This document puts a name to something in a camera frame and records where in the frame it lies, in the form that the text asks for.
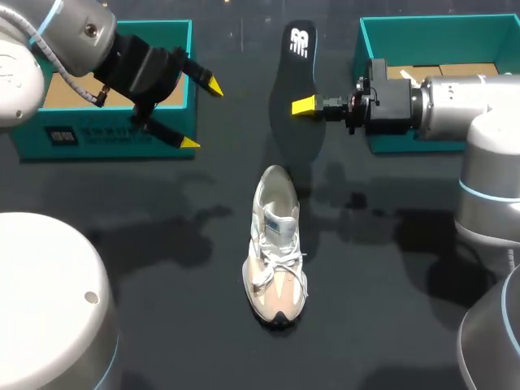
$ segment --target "cable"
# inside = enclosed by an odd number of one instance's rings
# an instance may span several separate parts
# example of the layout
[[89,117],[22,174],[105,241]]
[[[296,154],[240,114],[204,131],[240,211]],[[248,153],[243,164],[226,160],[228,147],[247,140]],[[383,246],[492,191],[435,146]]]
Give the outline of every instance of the cable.
[[27,19],[25,19],[18,12],[12,10],[7,6],[0,6],[0,15],[5,16],[6,19],[14,23],[17,27],[22,28],[29,36],[31,36],[31,38],[34,40],[34,43],[37,44],[41,52],[56,67],[58,73],[69,85],[69,87],[71,87],[72,90],[74,90],[74,92],[76,92],[89,103],[93,103],[94,105],[98,103],[98,99],[95,96],[93,96],[90,92],[80,87],[72,79],[72,76],[67,72],[67,69],[65,69],[62,63],[59,61],[58,57],[56,57],[56,54],[54,54],[53,50],[49,47],[47,42],[43,39],[43,37],[38,33],[38,31]]
[[514,264],[514,251],[512,249],[507,249],[507,257],[509,259],[509,270],[513,272],[516,265]]

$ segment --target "box label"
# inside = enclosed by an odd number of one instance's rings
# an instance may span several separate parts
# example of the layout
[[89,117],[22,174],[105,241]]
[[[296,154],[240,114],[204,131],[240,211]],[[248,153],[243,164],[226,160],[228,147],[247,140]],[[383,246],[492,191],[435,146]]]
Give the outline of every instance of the box label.
[[72,126],[45,126],[52,146],[78,146],[78,139]]
[[81,139],[86,145],[148,145],[152,137],[134,127],[83,127]]

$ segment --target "shoe tongue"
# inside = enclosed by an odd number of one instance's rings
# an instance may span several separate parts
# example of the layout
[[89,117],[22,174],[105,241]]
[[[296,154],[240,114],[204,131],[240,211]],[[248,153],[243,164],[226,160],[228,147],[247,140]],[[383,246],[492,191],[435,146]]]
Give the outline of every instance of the shoe tongue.
[[297,229],[296,220],[273,214],[269,205],[264,208],[264,220],[266,240],[280,249],[290,249]]

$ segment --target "screw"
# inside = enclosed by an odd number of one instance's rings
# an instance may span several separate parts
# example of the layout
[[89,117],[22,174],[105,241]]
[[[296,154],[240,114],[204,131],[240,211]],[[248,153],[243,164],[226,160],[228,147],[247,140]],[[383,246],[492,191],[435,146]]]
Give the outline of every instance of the screw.
[[89,38],[95,38],[98,36],[98,28],[93,24],[87,24],[86,26],[84,26],[84,33]]

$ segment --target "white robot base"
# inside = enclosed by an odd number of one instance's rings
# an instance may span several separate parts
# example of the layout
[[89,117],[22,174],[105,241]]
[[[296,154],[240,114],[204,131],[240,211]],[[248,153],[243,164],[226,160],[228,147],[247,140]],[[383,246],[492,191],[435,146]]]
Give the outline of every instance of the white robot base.
[[0,300],[0,390],[119,389],[109,280],[76,229],[0,214]]

